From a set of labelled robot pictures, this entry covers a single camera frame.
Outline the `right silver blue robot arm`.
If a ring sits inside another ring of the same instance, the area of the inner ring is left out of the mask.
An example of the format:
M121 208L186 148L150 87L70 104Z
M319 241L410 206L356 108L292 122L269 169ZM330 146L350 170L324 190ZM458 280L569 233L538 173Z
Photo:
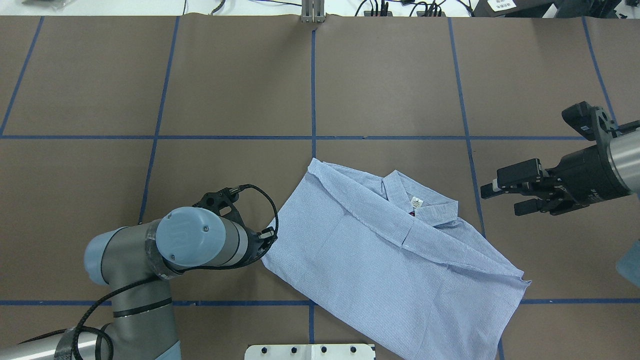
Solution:
M639 132L595 139L594 145L569 153L553 167L530 158L496 170L480 187L482 199L519 194L516 216L564 215L605 201L639 193Z

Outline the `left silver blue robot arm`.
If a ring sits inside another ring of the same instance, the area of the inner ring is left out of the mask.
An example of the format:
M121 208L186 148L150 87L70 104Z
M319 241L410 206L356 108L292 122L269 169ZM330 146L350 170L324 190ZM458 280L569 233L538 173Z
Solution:
M278 222L256 232L240 219L179 207L145 224L97 235L84 268L110 292L76 325L2 349L3 360L180 360L170 280L190 271L224 271L260 260Z

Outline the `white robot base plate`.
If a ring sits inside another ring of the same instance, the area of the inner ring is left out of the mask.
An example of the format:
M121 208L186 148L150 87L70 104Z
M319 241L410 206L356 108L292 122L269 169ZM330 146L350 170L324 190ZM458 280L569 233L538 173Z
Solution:
M376 347L365 343L256 344L249 346L245 360L375 360Z

